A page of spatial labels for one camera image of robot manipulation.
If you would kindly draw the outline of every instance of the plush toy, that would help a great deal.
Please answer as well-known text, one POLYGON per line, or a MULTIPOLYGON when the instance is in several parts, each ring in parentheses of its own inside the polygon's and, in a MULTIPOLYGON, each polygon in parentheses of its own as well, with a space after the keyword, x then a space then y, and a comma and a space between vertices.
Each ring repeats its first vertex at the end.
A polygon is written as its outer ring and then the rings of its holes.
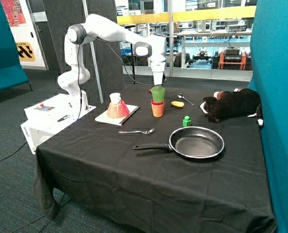
POLYGON ((215 92, 213 96, 203 98, 200 107, 209 122, 220 123, 232 117, 258 117, 263 125, 262 108, 259 94, 251 89, 235 89, 233 92, 215 92))

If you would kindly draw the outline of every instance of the yellow and black sign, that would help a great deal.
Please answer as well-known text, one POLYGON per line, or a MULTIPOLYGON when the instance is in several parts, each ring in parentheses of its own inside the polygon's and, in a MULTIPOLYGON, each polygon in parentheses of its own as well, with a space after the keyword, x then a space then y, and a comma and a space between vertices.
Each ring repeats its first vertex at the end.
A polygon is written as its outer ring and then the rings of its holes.
POLYGON ((28 42, 18 42, 16 43, 19 60, 21 62, 35 62, 35 56, 30 43, 28 42))

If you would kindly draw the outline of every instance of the yellow railing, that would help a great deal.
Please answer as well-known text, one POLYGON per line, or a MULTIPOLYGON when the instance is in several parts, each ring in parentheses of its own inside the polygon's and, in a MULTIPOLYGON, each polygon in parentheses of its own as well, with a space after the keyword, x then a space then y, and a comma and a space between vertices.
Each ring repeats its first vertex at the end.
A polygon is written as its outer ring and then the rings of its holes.
MULTIPOLYGON (((244 7, 226 7, 220 9, 209 9, 201 11, 184 11, 174 12, 173 21, 191 21, 206 19, 228 19, 228 18, 250 18, 255 16, 256 6, 244 7)), ((169 22, 170 15, 168 12, 159 14, 148 14, 140 16, 119 16, 117 23, 125 24, 144 24, 144 23, 160 23, 169 22)))

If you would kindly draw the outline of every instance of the grey carpet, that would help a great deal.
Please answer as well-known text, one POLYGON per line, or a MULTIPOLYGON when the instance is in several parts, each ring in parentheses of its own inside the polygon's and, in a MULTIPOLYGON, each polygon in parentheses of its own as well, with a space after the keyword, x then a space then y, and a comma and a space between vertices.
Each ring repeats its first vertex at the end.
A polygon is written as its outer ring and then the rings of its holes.
MULTIPOLYGON (((0 160, 14 153, 26 142, 20 128, 20 124, 27 120, 24 108, 58 93, 65 93, 57 84, 57 73, 38 70, 25 72, 33 92, 27 84, 0 91, 0 160)), ((137 80, 148 83, 152 81, 151 77, 146 76, 138 76, 137 80)), ((125 86, 131 85, 131 82, 132 80, 126 75, 125 86)), ((209 89, 213 93, 216 90, 246 87, 247 83, 169 77, 165 86, 209 89)), ((0 233, 10 233, 17 229, 16 233, 38 233, 48 221, 32 195, 34 164, 35 157, 28 145, 0 162, 0 233)), ((60 200, 63 195, 60 190, 54 190, 56 200, 60 200)), ((70 197, 65 195, 62 203, 68 200, 70 197)), ((71 200, 61 207, 58 217, 42 232, 140 233, 142 231, 131 226, 119 225, 97 211, 79 206, 71 200)))

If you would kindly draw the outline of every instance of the teal partition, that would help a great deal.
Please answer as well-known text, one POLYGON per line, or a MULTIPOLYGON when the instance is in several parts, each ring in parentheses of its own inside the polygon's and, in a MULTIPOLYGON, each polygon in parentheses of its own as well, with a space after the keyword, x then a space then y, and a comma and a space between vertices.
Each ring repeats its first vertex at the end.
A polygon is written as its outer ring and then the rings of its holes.
POLYGON ((288 233, 288 0, 259 0, 251 40, 253 78, 260 93, 261 130, 278 232, 288 233))
POLYGON ((0 3, 0 90, 28 81, 20 65, 16 43, 0 3))

